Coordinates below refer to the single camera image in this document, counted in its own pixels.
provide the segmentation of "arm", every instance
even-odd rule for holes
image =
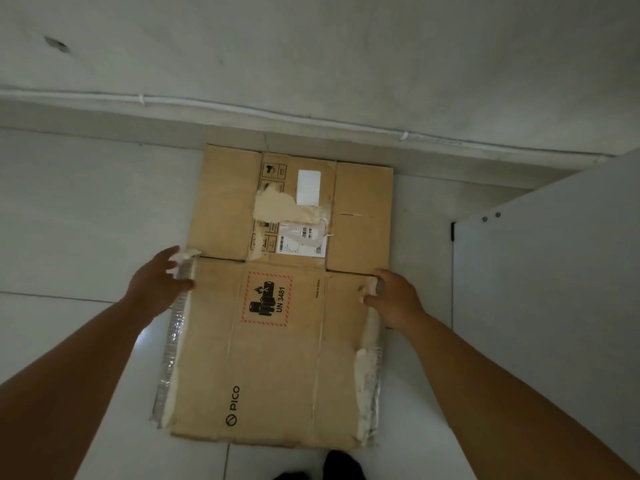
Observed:
[[[113,395],[138,334],[190,280],[167,269],[179,247],[158,253],[133,276],[126,295],[0,385],[6,478],[72,479]]]
[[[384,291],[364,303],[415,348],[479,480],[640,478],[567,414],[425,313],[402,276],[379,276]]]

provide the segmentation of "right hand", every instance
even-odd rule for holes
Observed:
[[[418,293],[404,277],[388,269],[377,269],[374,274],[385,282],[384,290],[379,296],[365,296],[363,303],[375,308],[386,326],[403,331],[424,314]]]

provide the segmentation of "forearm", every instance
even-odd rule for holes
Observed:
[[[543,396],[423,314],[403,330],[479,480],[638,478]]]
[[[75,476],[148,320],[120,301],[0,386],[9,477]]]

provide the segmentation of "flattened cardboard box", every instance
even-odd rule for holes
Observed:
[[[368,443],[380,320],[358,298],[375,290],[366,274],[388,265],[392,175],[207,147],[189,239],[204,257],[193,266],[197,288],[164,409],[172,434],[336,449]],[[253,218],[266,185],[329,212],[325,258],[278,252],[282,222]]]

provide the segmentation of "white cable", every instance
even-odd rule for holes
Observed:
[[[366,125],[357,125],[352,123],[343,123],[341,121],[321,120],[316,118],[305,118],[302,116],[294,116],[281,112],[265,111],[263,109],[255,109],[252,107],[236,106],[233,104],[224,104],[212,101],[202,101],[190,98],[178,98],[168,96],[145,96],[112,94],[112,93],[80,93],[73,91],[34,91],[30,89],[0,89],[0,98],[9,99],[68,99],[68,100],[89,100],[89,101],[117,101],[142,104],[148,107],[148,104],[166,104],[172,106],[197,107],[202,109],[210,109],[220,112],[232,112],[235,114],[244,114],[245,116],[254,116],[266,120],[283,121],[286,123],[294,123],[306,126],[315,126],[321,128],[332,128],[338,130],[347,130],[354,132],[373,133],[392,136],[398,141],[407,139],[425,141],[428,143],[447,144],[453,146],[461,146],[464,148],[473,148],[475,150],[487,150],[492,152],[515,152],[521,155],[545,155],[548,157],[582,157],[590,159],[592,163],[601,163],[614,158],[615,155],[605,153],[588,153],[588,152],[570,152],[565,150],[546,150],[542,148],[524,148],[519,146],[511,146],[507,144],[482,143],[480,141],[471,141],[463,139],[448,138],[421,133],[409,133],[409,131],[393,130],[388,128],[378,128]]]

